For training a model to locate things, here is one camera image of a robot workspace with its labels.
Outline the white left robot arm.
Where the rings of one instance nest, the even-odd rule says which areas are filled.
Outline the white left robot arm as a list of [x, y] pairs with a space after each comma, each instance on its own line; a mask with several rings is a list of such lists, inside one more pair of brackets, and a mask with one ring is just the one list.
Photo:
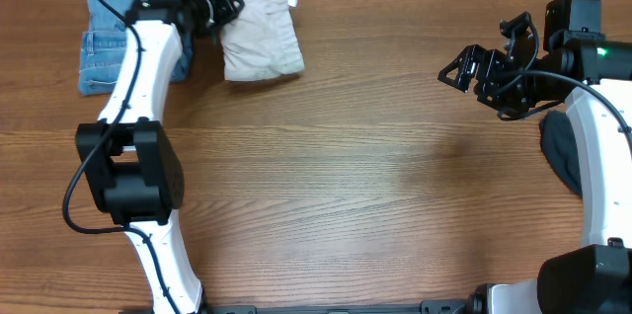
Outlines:
[[171, 74], [187, 34], [208, 36], [233, 22], [243, 0], [135, 0], [124, 15], [126, 51], [106, 106], [79, 124], [81, 164], [95, 206], [112, 219], [108, 233], [130, 241], [153, 296], [153, 313], [208, 313], [181, 230], [184, 171], [162, 117]]

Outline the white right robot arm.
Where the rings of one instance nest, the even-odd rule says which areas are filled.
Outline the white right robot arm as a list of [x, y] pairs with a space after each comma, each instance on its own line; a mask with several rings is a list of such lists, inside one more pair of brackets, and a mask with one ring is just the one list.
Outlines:
[[536, 279], [487, 284], [469, 313], [628, 313], [631, 310], [631, 46], [609, 41], [596, 8], [548, 6], [545, 36], [524, 12], [502, 21], [503, 51], [468, 45], [438, 81], [473, 89], [499, 118], [566, 106], [584, 202], [582, 246], [546, 261]]

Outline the beige cotton shorts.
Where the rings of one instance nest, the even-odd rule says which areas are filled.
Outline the beige cotton shorts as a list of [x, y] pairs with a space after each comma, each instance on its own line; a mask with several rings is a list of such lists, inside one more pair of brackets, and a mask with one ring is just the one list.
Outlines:
[[220, 33], [224, 77], [260, 82], [305, 69], [290, 9], [298, 0], [243, 0], [245, 7]]

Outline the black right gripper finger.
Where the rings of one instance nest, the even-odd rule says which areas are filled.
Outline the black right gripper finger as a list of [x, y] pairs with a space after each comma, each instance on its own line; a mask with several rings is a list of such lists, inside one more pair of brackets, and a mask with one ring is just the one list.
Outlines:
[[500, 21], [501, 35], [508, 39], [504, 50], [518, 65], [533, 65], [538, 55], [538, 32], [531, 15], [523, 12], [510, 21]]
[[437, 80], [467, 93], [487, 50], [478, 44], [466, 46], [438, 73]]

